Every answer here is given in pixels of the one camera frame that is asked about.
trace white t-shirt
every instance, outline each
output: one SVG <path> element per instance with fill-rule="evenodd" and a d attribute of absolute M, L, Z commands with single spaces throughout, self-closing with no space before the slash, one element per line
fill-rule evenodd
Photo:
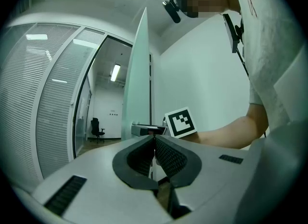
<path fill-rule="evenodd" d="M 244 59 L 250 79 L 250 103 L 264 105 L 272 130 L 292 120 L 290 109 L 297 100 L 288 100 L 285 93 L 293 92 L 294 87 L 286 84 L 290 76 L 284 80 L 281 78 L 304 50 L 305 38 L 284 0 L 239 2 L 244 24 Z"/>

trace ceiling light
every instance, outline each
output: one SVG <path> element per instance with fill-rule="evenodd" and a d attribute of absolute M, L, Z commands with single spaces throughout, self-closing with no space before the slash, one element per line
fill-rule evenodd
<path fill-rule="evenodd" d="M 26 34 L 27 40 L 47 40 L 46 34 Z"/>
<path fill-rule="evenodd" d="M 57 79 L 53 79 L 52 81 L 59 82 L 59 83 L 67 83 L 66 81 L 63 81 L 63 80 L 57 80 Z"/>
<path fill-rule="evenodd" d="M 120 65 L 115 64 L 110 81 L 115 82 L 117 74 L 119 73 L 120 67 L 121 67 Z"/>
<path fill-rule="evenodd" d="M 97 44 L 92 43 L 92 42 L 88 42 L 88 41 L 73 39 L 73 43 L 74 43 L 74 44 L 81 45 L 81 46 L 86 46 L 86 47 L 89 47 L 89 48 L 94 48 L 94 49 L 97 49 L 97 48 L 98 48 L 98 45 L 97 45 Z"/>

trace black vent grille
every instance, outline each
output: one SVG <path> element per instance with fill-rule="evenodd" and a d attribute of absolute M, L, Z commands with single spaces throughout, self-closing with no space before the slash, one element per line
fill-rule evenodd
<path fill-rule="evenodd" d="M 187 163 L 181 152 L 156 139 L 155 155 L 168 178 L 180 172 Z"/>
<path fill-rule="evenodd" d="M 243 161 L 242 158 L 232 157 L 232 156 L 228 156 L 228 155 L 221 155 L 219 157 L 219 159 L 226 160 L 226 161 L 229 161 L 229 162 L 233 162 L 233 163 L 236 163 L 236 164 L 241 164 L 242 161 Z"/>
<path fill-rule="evenodd" d="M 150 140 L 129 153 L 127 164 L 136 172 L 148 177 L 153 157 L 154 144 Z"/>
<path fill-rule="evenodd" d="M 53 195 L 45 207 L 61 216 L 86 181 L 87 179 L 74 175 Z"/>

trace person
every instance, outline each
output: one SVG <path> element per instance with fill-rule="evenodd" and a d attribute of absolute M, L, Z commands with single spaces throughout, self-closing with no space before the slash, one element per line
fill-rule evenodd
<path fill-rule="evenodd" d="M 273 130 L 290 122 L 290 114 L 277 86 L 285 72 L 298 61 L 305 37 L 284 0 L 177 0 L 189 17 L 202 17 L 232 10 L 244 24 L 244 58 L 250 80 L 247 114 L 231 124 L 182 139 L 206 145 L 243 148 L 269 127 Z"/>

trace black office chair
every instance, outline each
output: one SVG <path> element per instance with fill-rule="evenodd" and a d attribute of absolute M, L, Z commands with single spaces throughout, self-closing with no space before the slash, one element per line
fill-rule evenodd
<path fill-rule="evenodd" d="M 92 126 L 92 131 L 91 133 L 97 137 L 97 144 L 98 144 L 98 138 L 102 135 L 104 135 L 105 133 L 103 132 L 104 129 L 102 129 L 102 131 L 100 132 L 100 122 L 98 121 L 97 118 L 93 118 L 93 120 L 91 120 L 91 126 Z"/>

